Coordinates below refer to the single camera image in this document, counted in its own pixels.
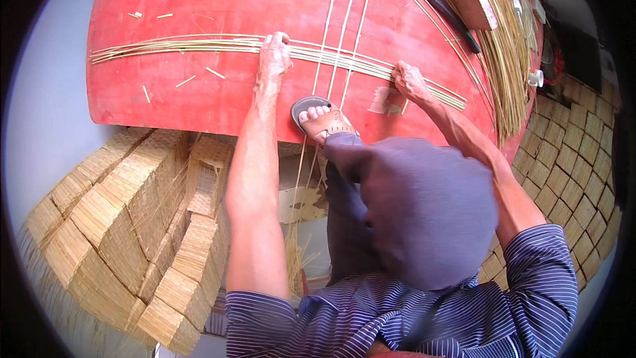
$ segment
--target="sandal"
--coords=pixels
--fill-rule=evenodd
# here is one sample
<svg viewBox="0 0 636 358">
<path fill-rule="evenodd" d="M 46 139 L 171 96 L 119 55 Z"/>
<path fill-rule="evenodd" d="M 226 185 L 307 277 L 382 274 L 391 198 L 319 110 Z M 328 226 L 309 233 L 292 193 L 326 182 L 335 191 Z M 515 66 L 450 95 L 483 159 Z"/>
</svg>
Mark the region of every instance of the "sandal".
<svg viewBox="0 0 636 358">
<path fill-rule="evenodd" d="M 331 108 L 331 111 L 327 112 L 325 115 L 318 116 L 315 119 L 309 119 L 308 121 L 303 122 L 302 126 L 300 125 L 299 116 L 301 112 L 308 110 L 310 107 L 322 106 Z M 300 98 L 291 106 L 290 115 L 291 119 L 294 119 L 298 128 L 314 140 L 320 133 L 322 133 L 322 131 L 327 132 L 327 137 L 343 131 L 360 135 L 353 126 L 349 124 L 345 115 L 342 114 L 342 111 L 336 108 L 326 98 L 317 96 Z"/>
</svg>

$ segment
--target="blue striped shirt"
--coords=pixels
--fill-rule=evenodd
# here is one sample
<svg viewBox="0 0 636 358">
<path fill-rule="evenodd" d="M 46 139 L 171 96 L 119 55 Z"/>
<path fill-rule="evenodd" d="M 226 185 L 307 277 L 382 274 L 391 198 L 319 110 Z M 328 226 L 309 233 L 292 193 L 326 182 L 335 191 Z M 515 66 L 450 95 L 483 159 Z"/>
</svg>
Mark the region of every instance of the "blue striped shirt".
<svg viewBox="0 0 636 358">
<path fill-rule="evenodd" d="M 460 285 L 434 317 L 418 352 L 446 357 L 552 357 L 574 323 L 576 275 L 560 226 L 536 226 L 504 251 L 510 290 Z M 228 357 L 363 357 L 381 335 L 395 350 L 441 296 L 386 274 L 348 278 L 290 304 L 260 293 L 228 293 Z"/>
</svg>

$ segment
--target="white mug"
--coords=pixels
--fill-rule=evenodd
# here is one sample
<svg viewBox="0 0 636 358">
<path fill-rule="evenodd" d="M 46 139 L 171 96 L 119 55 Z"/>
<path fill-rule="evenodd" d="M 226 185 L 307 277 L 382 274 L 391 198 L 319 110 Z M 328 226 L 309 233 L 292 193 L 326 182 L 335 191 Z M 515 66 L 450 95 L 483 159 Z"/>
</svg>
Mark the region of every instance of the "white mug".
<svg viewBox="0 0 636 358">
<path fill-rule="evenodd" d="M 543 87 L 543 71 L 540 69 L 530 69 L 530 75 L 528 76 L 528 84 L 530 86 Z"/>
</svg>

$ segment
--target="person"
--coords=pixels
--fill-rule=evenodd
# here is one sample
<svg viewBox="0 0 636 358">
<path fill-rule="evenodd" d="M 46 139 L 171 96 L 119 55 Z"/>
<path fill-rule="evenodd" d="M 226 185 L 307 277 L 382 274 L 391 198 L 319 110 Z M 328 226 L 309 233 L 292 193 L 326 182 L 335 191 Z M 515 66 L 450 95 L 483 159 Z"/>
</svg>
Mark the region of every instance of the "person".
<svg viewBox="0 0 636 358">
<path fill-rule="evenodd" d="M 375 223 L 370 227 L 364 223 L 377 220 L 377 215 L 369 216 L 375 209 L 365 202 L 379 202 L 369 194 L 381 191 L 365 184 L 387 181 L 386 175 L 377 174 L 373 163 L 409 167 L 406 173 L 397 171 L 398 177 L 418 174 L 426 166 L 439 169 L 443 163 L 378 162 L 386 142 L 362 147 L 346 117 L 338 108 L 325 105 L 298 112 L 298 124 L 324 146 L 332 163 L 327 174 L 332 279 L 327 287 L 304 296 L 298 313 L 292 309 L 277 216 L 275 134 L 276 100 L 291 65 L 288 42 L 286 34 L 277 32 L 268 35 L 261 47 L 252 105 L 230 168 L 225 197 L 231 232 L 225 305 L 227 356 L 555 356 L 572 327 L 577 306 L 576 275 L 562 228 L 546 224 L 497 147 L 463 115 L 436 101 L 418 69 L 402 61 L 393 71 L 397 89 L 430 116 L 451 147 L 490 171 L 490 183 L 482 187 L 488 191 L 481 194 L 494 197 L 496 235 L 504 249 L 509 291 L 502 291 L 495 282 L 478 285 L 477 274 L 443 290 L 421 290 L 400 280 L 403 274 L 387 268 L 390 260 L 383 260 L 375 248 L 382 242 L 373 234 Z M 392 144 L 399 150 L 408 150 L 408 145 L 399 145 L 401 139 L 391 140 L 397 141 Z M 363 152 L 362 161 L 359 152 Z M 361 163 L 366 165 L 356 170 Z M 391 169 L 381 173 L 391 173 Z M 394 188 L 414 191 L 420 187 L 415 179 L 413 185 L 403 177 Z M 451 202 L 457 196 L 430 195 L 434 195 L 432 200 Z M 399 210 L 408 210 L 407 206 L 408 201 Z M 399 232 L 395 224 L 392 227 L 383 232 Z M 408 234 L 402 235 L 402 239 L 408 238 Z M 422 249 L 435 251 L 430 244 Z M 456 254 L 461 249 L 454 247 Z M 367 254 L 366 261 L 348 261 L 360 252 Z M 408 266 L 408 257 L 400 265 Z M 425 263 L 415 263 L 415 268 L 423 267 Z"/>
</svg>

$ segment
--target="trousers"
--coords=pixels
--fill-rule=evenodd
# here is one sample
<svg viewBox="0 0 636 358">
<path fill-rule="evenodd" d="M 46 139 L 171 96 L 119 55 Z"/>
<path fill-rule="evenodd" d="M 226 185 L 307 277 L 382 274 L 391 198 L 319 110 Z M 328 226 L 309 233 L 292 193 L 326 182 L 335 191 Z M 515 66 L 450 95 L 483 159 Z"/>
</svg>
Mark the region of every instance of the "trousers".
<svg viewBox="0 0 636 358">
<path fill-rule="evenodd" d="M 420 290 L 476 274 L 497 227 L 492 171 L 454 147 L 351 133 L 324 144 L 330 285 L 384 272 Z"/>
</svg>

